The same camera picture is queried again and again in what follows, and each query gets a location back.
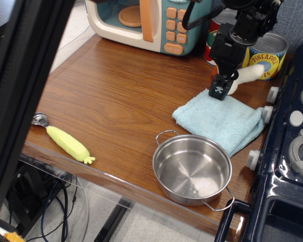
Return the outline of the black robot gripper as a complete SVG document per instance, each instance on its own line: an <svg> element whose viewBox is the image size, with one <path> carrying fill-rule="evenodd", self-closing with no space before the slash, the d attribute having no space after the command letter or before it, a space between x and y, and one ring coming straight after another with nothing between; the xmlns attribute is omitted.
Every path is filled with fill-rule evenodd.
<svg viewBox="0 0 303 242"><path fill-rule="evenodd" d="M229 23L221 24L210 50L210 58L217 64L218 72L212 77L209 95L220 101L228 95L233 82L238 78L237 69L244 60L249 42L242 39ZM231 76L225 80L222 76Z"/></svg>

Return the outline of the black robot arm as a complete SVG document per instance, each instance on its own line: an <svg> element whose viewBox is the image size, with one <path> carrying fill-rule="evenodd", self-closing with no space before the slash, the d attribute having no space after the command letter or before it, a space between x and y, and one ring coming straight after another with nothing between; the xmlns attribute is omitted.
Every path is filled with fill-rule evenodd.
<svg viewBox="0 0 303 242"><path fill-rule="evenodd" d="M209 54L219 72L213 78L209 95L224 100L238 78L237 69L243 62L247 47L254 45L258 38L273 29L283 1L222 1L210 13L189 22L196 2L190 1L184 14L182 26L185 30L218 16L226 8L237 11L235 25L220 25Z"/></svg>

